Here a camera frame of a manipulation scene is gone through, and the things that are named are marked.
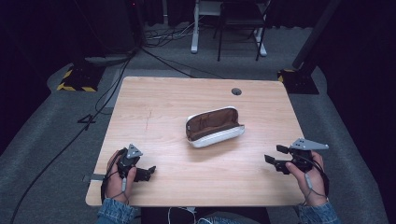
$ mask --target chair seat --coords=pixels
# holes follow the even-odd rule
[[[264,18],[256,4],[223,3],[225,24],[244,26],[263,26]]]

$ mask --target light wood surface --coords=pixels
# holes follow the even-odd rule
[[[233,95],[239,88],[241,95]],[[203,148],[186,138],[189,115],[233,105],[244,134]],[[292,175],[277,172],[264,154],[303,133],[283,84],[277,81],[172,77],[126,77],[108,125],[95,174],[111,155],[133,143],[143,152],[138,167],[157,169],[149,182],[133,184],[136,206],[276,206],[304,201]],[[100,205],[100,181],[91,182],[86,203]]]

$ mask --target brown case lining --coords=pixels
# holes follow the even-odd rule
[[[212,133],[218,133],[240,126],[238,111],[223,108],[206,112],[191,118],[186,123],[186,135],[190,141],[196,141]]]

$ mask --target chair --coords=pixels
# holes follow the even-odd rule
[[[226,27],[233,27],[240,30],[251,29],[252,31],[248,38],[253,36],[255,29],[262,29],[259,48],[256,55],[256,61],[259,60],[260,49],[262,47],[262,40],[264,37],[265,12],[266,10],[262,13],[256,2],[251,0],[224,1],[221,4],[219,24],[216,28],[215,34],[213,35],[213,38],[216,38],[218,30],[220,31],[218,62],[220,61],[223,30]]]

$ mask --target denim sleeve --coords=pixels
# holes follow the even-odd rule
[[[340,224],[341,221],[335,214],[330,202],[319,206],[298,205],[300,221],[303,224],[328,223]]]
[[[113,199],[105,199],[98,212],[96,224],[128,224],[134,219],[135,209]]]

